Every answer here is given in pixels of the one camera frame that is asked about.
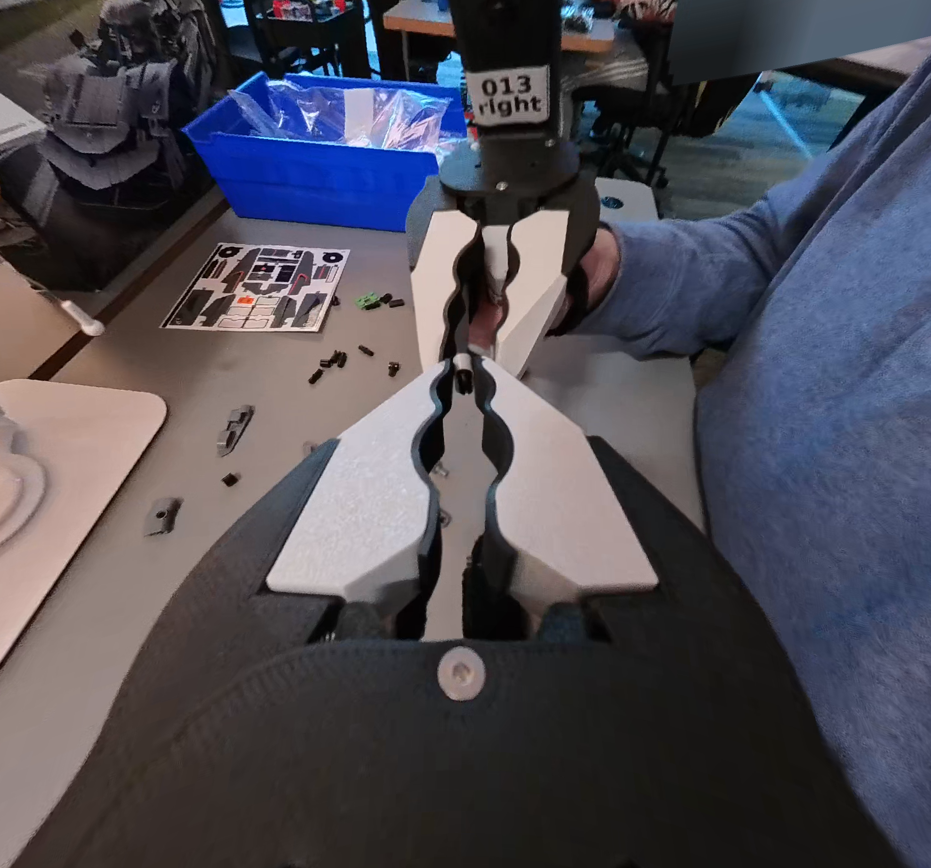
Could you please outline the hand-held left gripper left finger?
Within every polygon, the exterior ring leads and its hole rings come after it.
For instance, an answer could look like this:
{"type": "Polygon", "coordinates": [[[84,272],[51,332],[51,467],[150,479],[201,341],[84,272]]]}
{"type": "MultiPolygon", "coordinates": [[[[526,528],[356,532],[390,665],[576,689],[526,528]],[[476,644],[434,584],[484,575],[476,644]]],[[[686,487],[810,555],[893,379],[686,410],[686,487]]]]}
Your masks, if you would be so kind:
{"type": "Polygon", "coordinates": [[[283,595],[365,604],[421,639],[441,562],[430,473],[445,451],[451,362],[430,367],[343,431],[265,583],[283,595]]]}

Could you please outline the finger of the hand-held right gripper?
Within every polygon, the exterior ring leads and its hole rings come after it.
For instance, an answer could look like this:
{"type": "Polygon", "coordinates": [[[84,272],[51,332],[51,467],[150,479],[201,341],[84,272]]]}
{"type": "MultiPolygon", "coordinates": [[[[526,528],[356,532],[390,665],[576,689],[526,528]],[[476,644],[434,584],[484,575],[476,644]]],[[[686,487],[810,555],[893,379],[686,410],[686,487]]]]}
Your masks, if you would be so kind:
{"type": "Polygon", "coordinates": [[[469,347],[521,377],[566,293],[562,270],[568,210],[538,210],[511,226],[482,230],[483,258],[469,347]]]}
{"type": "Polygon", "coordinates": [[[427,225],[411,273],[417,346],[425,373],[454,357],[449,342],[462,312],[452,309],[463,298],[457,268],[478,235],[478,223],[459,210],[436,211],[427,225]]]}

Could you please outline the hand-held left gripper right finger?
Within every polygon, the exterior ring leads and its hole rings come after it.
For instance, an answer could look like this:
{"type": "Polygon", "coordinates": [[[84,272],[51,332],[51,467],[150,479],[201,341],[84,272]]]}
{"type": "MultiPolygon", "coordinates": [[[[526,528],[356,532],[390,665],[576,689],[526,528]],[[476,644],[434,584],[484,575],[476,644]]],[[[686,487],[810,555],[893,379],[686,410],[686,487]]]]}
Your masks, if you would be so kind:
{"type": "Polygon", "coordinates": [[[553,606],[654,591],[582,428],[489,358],[474,359],[474,394],[495,478],[473,550],[473,637],[522,637],[553,606]]]}

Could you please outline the person's right forearm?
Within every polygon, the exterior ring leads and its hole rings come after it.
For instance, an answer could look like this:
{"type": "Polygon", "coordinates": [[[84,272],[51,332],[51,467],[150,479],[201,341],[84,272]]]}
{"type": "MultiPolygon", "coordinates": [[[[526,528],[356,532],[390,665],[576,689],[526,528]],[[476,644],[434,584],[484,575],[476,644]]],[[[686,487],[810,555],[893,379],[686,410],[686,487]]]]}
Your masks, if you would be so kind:
{"type": "Polygon", "coordinates": [[[850,137],[751,207],[721,218],[612,226],[623,239],[620,275],[578,330],[619,339],[639,359],[735,339],[793,255],[857,187],[870,149],[866,138],[850,137]]]}

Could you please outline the scattered black lego pins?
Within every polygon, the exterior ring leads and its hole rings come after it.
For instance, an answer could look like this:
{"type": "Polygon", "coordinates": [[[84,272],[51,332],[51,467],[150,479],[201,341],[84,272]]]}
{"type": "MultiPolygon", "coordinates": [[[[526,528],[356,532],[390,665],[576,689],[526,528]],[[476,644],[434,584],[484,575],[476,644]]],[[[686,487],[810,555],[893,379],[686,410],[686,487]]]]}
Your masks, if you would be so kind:
{"type": "MultiPolygon", "coordinates": [[[[381,307],[399,308],[405,306],[405,300],[401,297],[396,297],[390,293],[385,293],[380,296],[382,296],[381,307]]],[[[319,367],[309,376],[307,380],[308,384],[316,384],[323,377],[327,370],[332,369],[333,367],[337,369],[343,368],[346,363],[347,352],[345,350],[334,350],[329,358],[320,359],[319,367]]],[[[389,361],[387,368],[390,378],[394,378],[401,370],[401,363],[398,361],[389,361]]]]}

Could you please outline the dark grey lego panel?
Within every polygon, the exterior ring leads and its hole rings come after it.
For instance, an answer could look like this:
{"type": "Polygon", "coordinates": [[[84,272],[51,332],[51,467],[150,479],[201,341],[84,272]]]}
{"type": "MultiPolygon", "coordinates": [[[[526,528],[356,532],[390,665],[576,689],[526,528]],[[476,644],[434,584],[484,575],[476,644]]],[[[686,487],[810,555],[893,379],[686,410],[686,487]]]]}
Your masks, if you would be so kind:
{"type": "Polygon", "coordinates": [[[217,457],[224,458],[235,450],[243,433],[249,427],[254,413],[253,405],[236,407],[228,413],[215,443],[217,457]]]}

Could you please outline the lego sticker sheet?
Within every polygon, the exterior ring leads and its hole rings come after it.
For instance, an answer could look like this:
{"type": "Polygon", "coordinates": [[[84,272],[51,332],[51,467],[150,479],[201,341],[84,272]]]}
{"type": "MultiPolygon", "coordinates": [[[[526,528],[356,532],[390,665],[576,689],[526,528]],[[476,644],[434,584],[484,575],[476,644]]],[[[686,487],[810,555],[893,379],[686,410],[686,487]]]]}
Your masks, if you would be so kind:
{"type": "Polygon", "coordinates": [[[318,334],[349,256],[347,249],[219,243],[161,327],[318,334]]]}

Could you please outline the person's right hand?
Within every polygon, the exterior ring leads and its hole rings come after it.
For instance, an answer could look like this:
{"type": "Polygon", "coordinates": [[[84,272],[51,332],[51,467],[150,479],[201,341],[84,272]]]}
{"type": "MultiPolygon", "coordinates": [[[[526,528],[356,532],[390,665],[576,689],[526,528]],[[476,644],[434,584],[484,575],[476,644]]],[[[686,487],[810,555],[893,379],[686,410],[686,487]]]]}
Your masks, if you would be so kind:
{"type": "Polygon", "coordinates": [[[580,268],[588,285],[586,316],[593,314],[607,299],[622,266],[623,239],[609,226],[600,224],[580,268]]]}

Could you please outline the wooden desk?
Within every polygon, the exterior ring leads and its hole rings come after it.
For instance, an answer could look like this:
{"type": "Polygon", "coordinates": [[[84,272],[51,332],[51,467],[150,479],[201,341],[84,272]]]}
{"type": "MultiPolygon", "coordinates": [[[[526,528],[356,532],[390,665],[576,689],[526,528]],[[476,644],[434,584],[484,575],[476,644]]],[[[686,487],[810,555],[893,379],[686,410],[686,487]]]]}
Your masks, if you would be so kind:
{"type": "MultiPolygon", "coordinates": [[[[453,39],[455,28],[447,12],[440,12],[435,2],[402,0],[382,16],[388,30],[410,34],[453,39]]],[[[608,52],[613,44],[615,24],[607,18],[595,18],[587,33],[565,32],[562,49],[568,52],[600,54],[608,52]]]]}

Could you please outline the white round-cornered device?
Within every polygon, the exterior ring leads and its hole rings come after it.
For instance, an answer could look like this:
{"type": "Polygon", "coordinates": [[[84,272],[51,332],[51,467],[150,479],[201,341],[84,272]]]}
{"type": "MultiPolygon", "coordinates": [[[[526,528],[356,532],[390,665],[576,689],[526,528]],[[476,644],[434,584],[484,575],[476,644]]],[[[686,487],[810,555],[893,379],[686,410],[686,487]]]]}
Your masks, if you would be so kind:
{"type": "Polygon", "coordinates": [[[648,186],[627,179],[598,176],[599,220],[605,224],[659,220],[657,201],[648,186]]]}

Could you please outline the black office chair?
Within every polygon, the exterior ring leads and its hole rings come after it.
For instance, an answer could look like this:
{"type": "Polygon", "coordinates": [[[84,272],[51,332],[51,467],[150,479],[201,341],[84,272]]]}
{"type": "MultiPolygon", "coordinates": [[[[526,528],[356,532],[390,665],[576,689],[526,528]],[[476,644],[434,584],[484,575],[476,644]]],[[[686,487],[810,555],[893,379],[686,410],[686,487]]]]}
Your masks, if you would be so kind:
{"type": "Polygon", "coordinates": [[[678,122],[681,103],[679,95],[671,91],[667,49],[655,48],[647,56],[647,65],[646,86],[642,92],[621,87],[595,87],[591,101],[598,108],[605,140],[589,155],[589,160],[597,167],[598,176],[608,178],[620,172],[628,180],[651,189],[664,189],[669,179],[661,162],[678,122]],[[639,130],[660,133],[651,157],[632,149],[633,138],[639,130]]]}

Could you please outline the pile of clear plastic bags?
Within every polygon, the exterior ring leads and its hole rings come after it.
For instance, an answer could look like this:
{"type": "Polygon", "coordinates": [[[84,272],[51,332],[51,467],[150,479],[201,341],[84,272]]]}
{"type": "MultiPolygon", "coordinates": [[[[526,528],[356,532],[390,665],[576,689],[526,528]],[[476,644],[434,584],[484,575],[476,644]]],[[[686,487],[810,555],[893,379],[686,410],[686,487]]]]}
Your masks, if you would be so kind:
{"type": "Polygon", "coordinates": [[[310,76],[271,80],[230,92],[250,135],[390,152],[430,153],[438,162],[466,141],[467,129],[444,126],[462,118],[448,99],[406,88],[333,86],[310,76]]]}

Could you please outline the black cart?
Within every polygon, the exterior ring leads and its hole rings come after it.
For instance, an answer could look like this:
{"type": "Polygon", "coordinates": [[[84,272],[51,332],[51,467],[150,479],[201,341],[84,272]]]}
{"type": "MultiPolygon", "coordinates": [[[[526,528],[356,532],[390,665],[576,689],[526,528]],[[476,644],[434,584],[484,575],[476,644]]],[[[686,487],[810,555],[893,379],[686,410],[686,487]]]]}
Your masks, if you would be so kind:
{"type": "MultiPolygon", "coordinates": [[[[243,0],[265,72],[322,69],[369,80],[364,0],[243,0]]],[[[374,0],[369,11],[377,12],[374,0]]]]}

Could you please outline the person's torso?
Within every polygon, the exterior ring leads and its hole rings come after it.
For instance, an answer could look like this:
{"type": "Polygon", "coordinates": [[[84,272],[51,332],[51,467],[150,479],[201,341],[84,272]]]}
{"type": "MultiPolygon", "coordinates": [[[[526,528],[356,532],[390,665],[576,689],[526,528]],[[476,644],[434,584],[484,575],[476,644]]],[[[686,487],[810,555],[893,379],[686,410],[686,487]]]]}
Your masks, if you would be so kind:
{"type": "Polygon", "coordinates": [[[902,857],[929,866],[929,62],[819,173],[709,226],[711,530],[902,857]]]}

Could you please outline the white book stand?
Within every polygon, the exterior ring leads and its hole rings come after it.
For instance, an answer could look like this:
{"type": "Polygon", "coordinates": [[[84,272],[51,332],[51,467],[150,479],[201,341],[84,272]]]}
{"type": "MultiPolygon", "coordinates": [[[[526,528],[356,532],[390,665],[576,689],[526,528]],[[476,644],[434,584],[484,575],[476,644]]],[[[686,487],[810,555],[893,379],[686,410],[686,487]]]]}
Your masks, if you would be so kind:
{"type": "Polygon", "coordinates": [[[156,395],[1,384],[1,659],[5,660],[166,420],[156,395]]]}

